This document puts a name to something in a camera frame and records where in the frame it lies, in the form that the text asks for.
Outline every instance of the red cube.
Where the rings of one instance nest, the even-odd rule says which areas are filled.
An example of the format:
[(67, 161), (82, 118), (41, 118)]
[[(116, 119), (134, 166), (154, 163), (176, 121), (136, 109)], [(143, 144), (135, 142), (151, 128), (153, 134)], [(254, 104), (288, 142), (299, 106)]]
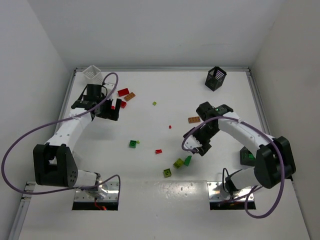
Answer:
[(118, 94), (119, 94), (119, 97), (122, 97), (124, 95), (128, 95), (129, 94), (129, 89), (125, 88), (125, 89), (119, 90)]
[(121, 101), (121, 107), (124, 109), (126, 107), (127, 103), (125, 101)]

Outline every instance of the brown block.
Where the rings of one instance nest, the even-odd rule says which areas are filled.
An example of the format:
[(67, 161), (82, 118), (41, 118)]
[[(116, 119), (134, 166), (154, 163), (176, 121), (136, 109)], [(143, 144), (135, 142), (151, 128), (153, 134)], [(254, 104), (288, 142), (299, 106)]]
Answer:
[(133, 92), (131, 92), (129, 95), (124, 97), (124, 100), (128, 102), (130, 99), (133, 99), (135, 96), (136, 95)]
[(200, 117), (199, 117), (199, 116), (188, 117), (188, 122), (189, 122), (190, 124), (200, 123)]

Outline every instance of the green block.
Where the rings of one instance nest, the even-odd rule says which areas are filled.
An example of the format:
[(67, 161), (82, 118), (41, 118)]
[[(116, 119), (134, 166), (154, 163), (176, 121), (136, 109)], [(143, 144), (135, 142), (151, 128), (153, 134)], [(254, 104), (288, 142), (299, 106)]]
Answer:
[(163, 175), (164, 175), (165, 178), (171, 177), (170, 168), (163, 170)]
[(135, 149), (137, 145), (137, 141), (130, 140), (129, 147)]
[(187, 156), (187, 158), (184, 160), (184, 165), (189, 166), (192, 156)]
[(185, 162), (184, 162), (181, 158), (179, 158), (177, 161), (175, 161), (175, 163), (173, 164), (173, 166), (174, 166), (176, 169), (178, 169), (178, 168), (180, 168), (184, 163), (185, 163)]

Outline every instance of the tabletop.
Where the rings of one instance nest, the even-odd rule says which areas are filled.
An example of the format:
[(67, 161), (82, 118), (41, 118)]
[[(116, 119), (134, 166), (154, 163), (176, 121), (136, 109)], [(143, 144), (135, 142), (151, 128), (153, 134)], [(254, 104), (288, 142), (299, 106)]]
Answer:
[[(243, 146), (230, 135), (220, 131), (206, 155), (195, 154), (189, 166), (173, 167), (178, 158), (190, 155), (181, 143), (183, 135), (198, 125), (188, 123), (188, 118), (197, 116), (199, 104), (226, 104), (261, 129), (245, 72), (228, 71), (222, 87), (214, 92), (204, 84), (207, 71), (117, 73), (117, 90), (128, 88), (136, 96), (120, 109), (118, 121), (96, 117), (74, 152), (79, 169), (98, 172), (103, 178), (120, 175), (118, 211), (72, 211), (73, 190), (33, 196), (20, 239), (309, 239), (290, 180), (268, 218), (253, 219), (244, 210), (210, 210), (207, 181), (221, 181), (223, 168), (229, 173), (245, 168), (240, 165)], [(115, 77), (107, 82), (114, 83)], [(83, 74), (77, 72), (66, 98), (65, 117), (85, 86)], [(130, 140), (140, 144), (130, 148)], [(162, 153), (155, 154), (156, 149)], [(168, 168), (172, 176), (164, 178), (163, 170)], [(35, 191), (52, 188), (36, 186)], [(255, 193), (253, 212), (265, 213), (278, 190), (276, 186)]]

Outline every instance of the wall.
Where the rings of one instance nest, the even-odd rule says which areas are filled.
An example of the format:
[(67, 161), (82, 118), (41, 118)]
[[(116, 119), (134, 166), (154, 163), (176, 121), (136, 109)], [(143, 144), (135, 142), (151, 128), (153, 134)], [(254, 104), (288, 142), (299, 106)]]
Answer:
[[(54, 49), (27, 0), (4, 0), (0, 7), (0, 154), (22, 134), (58, 119), (70, 72)], [(54, 127), (20, 142), (5, 171), (17, 187), (34, 180), (33, 148)], [(0, 239), (7, 239), (21, 195), (0, 180)]]
[(250, 66), (284, 0), (28, 0), (70, 67)]
[(272, 133), (290, 140), (300, 207), (320, 239), (320, 2), (288, 0), (253, 66)]

